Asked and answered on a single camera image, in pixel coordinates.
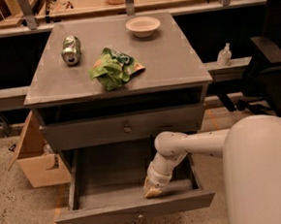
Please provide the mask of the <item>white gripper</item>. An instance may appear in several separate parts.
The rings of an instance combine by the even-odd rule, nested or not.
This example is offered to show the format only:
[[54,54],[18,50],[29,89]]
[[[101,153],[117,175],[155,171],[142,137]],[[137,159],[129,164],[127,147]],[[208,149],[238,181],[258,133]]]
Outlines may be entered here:
[[167,156],[157,152],[148,165],[143,186],[144,197],[152,199],[160,196],[163,193],[161,190],[171,181],[173,170],[186,156],[186,152]]

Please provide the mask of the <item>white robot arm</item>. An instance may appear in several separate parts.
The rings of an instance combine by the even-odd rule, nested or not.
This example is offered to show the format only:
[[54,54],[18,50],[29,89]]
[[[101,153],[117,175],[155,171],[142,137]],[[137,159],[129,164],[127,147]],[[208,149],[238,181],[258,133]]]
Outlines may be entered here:
[[200,134],[166,131],[154,143],[145,197],[160,195],[188,154],[220,155],[228,224],[281,224],[281,117],[252,115],[228,130]]

